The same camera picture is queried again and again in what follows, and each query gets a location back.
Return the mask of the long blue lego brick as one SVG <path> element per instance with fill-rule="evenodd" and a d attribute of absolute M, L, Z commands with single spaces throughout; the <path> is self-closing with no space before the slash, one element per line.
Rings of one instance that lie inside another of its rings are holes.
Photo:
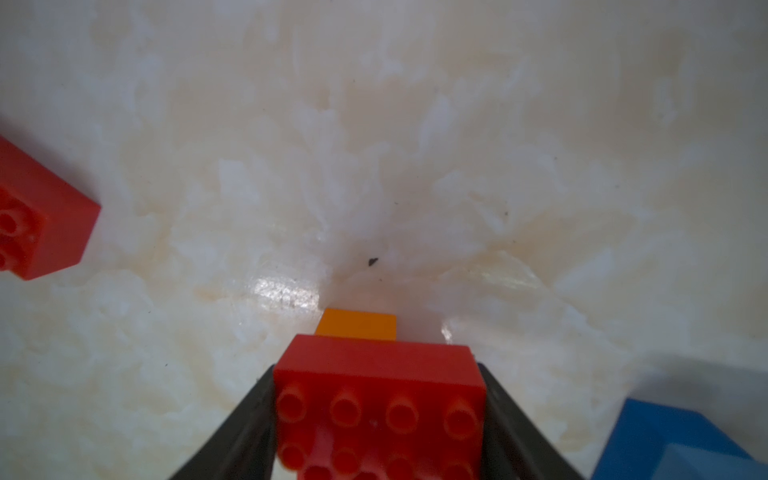
<path fill-rule="evenodd" d="M 595 467 L 594 479 L 651 479 L 670 444 L 755 460 L 697 411 L 627 399 Z"/>

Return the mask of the small orange lego brick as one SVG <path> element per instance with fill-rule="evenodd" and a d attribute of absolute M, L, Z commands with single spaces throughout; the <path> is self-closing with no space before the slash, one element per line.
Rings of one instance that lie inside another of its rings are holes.
<path fill-rule="evenodd" d="M 315 335 L 395 341 L 395 315 L 328 308 L 315 329 Z"/>

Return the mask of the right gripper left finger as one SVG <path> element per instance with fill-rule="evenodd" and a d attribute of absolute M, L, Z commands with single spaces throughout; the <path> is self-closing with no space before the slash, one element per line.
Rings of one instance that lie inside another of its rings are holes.
<path fill-rule="evenodd" d="M 210 439 L 174 475 L 180 479 L 269 479 L 276 455 L 273 369 L 268 368 Z"/>

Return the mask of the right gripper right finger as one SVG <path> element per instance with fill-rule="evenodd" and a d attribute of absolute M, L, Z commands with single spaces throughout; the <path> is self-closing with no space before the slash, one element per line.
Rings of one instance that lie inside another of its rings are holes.
<path fill-rule="evenodd" d="M 490 370 L 478 365 L 487 387 L 482 443 L 483 479 L 582 480 Z"/>

